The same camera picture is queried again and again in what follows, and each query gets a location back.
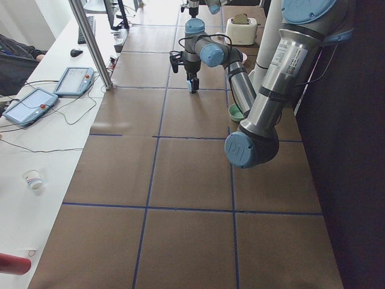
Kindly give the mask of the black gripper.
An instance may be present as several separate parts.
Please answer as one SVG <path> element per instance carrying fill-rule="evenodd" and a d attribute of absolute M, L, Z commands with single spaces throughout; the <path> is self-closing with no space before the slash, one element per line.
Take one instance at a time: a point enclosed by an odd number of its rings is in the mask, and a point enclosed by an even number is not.
<path fill-rule="evenodd" d="M 191 17 L 197 16 L 197 8 L 199 7 L 199 0 L 188 0 L 189 15 Z"/>
<path fill-rule="evenodd" d="M 201 60 L 197 54 L 187 51 L 171 51 L 169 52 L 169 59 L 174 73 L 178 73 L 179 66 L 184 67 L 186 80 L 191 81 L 191 93 L 196 93 L 199 89 L 197 73 L 201 67 Z"/>

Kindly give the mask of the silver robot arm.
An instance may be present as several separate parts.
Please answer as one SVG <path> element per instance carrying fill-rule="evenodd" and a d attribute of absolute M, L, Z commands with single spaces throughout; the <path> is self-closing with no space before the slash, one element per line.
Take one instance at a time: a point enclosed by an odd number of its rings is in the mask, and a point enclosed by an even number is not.
<path fill-rule="evenodd" d="M 174 72 L 186 71 L 188 90 L 199 88 L 201 64 L 222 66 L 244 118 L 225 141 L 227 159 L 249 168 L 272 160 L 279 149 L 276 124 L 291 91 L 306 83 L 319 47 L 349 40 L 354 30 L 355 1 L 272 1 L 252 73 L 234 46 L 215 42 L 197 17 L 198 1 L 188 1 L 192 18 L 185 24 L 183 51 L 170 52 Z"/>
<path fill-rule="evenodd" d="M 208 7 L 211 14 L 217 14 L 220 11 L 220 8 L 231 3 L 231 0 L 206 0 L 203 2 Z M 187 0 L 182 8 L 187 8 L 189 10 L 189 15 L 192 18 L 196 18 L 199 14 L 199 6 L 199 0 Z"/>

